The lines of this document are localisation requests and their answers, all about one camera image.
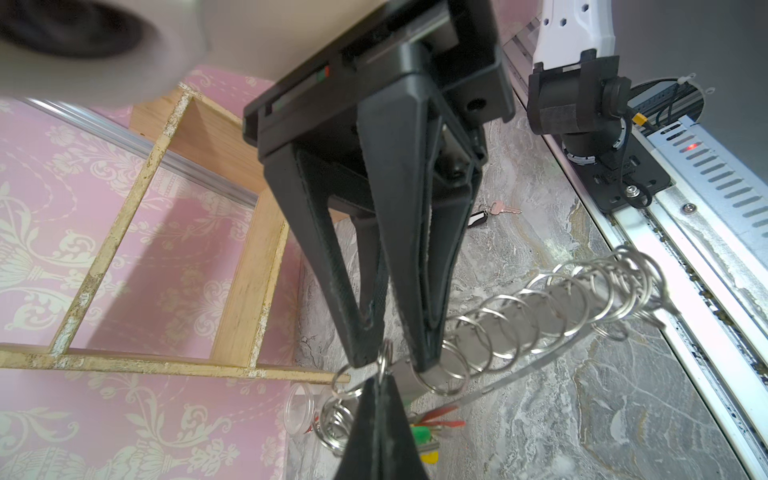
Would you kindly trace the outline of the black key tag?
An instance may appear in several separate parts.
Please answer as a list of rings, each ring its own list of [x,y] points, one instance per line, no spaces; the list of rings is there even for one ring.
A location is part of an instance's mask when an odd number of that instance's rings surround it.
[[[485,210],[472,213],[468,220],[468,228],[475,228],[487,222],[489,214]]]

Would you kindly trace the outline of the green key tag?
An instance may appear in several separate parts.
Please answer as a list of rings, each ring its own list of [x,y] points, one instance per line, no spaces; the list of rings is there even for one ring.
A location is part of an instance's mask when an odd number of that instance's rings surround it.
[[[432,441],[432,433],[428,426],[412,425],[410,429],[417,446],[426,445]]]

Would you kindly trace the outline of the yellow key tag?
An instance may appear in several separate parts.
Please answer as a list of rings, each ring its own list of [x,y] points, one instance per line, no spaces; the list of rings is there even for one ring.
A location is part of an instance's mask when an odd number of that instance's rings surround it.
[[[439,451],[434,450],[420,454],[420,459],[424,464],[435,465],[439,461]]]

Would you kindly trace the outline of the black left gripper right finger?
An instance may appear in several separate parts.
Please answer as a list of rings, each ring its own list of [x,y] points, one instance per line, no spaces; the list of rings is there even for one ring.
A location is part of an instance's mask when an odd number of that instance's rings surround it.
[[[391,375],[379,384],[379,478],[428,479]]]

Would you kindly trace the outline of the red key tag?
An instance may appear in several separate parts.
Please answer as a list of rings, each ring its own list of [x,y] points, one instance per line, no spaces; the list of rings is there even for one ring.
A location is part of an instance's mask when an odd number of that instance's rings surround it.
[[[457,413],[458,410],[457,405],[446,405],[423,414],[413,415],[409,422],[417,427],[461,428],[466,425],[465,420],[450,418],[450,415]]]

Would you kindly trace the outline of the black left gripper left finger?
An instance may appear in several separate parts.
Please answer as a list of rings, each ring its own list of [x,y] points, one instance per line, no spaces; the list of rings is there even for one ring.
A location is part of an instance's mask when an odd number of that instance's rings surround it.
[[[372,480],[380,478],[380,441],[378,438],[379,382],[364,384],[363,393],[350,437],[334,477],[335,480]]]

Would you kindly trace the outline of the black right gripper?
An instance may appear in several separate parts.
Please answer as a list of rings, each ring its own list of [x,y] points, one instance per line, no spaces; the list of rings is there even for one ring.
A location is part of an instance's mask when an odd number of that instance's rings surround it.
[[[488,1],[390,1],[245,107],[244,139],[351,366],[372,363],[383,342],[388,269],[412,365],[439,362],[487,159],[483,127],[514,113]],[[334,210],[356,230],[358,293]]]

